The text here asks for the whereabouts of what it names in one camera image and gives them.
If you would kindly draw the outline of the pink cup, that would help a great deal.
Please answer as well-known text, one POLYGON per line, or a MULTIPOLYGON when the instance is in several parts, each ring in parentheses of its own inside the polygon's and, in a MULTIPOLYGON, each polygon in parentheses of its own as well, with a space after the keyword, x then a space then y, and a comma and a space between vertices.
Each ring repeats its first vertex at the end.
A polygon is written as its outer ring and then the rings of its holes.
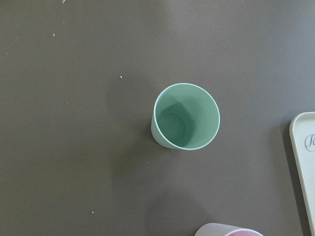
POLYGON ((196 231, 195 236, 262 236, 262 234, 251 229, 207 223, 196 231))

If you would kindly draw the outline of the mint green cup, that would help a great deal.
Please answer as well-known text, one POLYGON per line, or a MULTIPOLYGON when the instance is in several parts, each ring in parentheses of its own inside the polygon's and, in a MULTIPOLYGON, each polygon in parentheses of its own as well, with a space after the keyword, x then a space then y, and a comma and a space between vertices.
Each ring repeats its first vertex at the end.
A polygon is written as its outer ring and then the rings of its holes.
POLYGON ((165 148, 198 150, 215 139, 220 123, 219 107, 205 89, 177 83, 155 100, 151 134, 165 148))

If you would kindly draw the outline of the cream plastic tray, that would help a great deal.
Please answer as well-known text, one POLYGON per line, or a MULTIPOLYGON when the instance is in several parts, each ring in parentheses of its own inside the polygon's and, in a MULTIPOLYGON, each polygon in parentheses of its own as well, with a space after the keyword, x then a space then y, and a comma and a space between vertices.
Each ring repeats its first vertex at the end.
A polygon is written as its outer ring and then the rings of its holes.
POLYGON ((290 123, 289 135, 311 234, 315 234, 315 113, 304 112, 290 123))

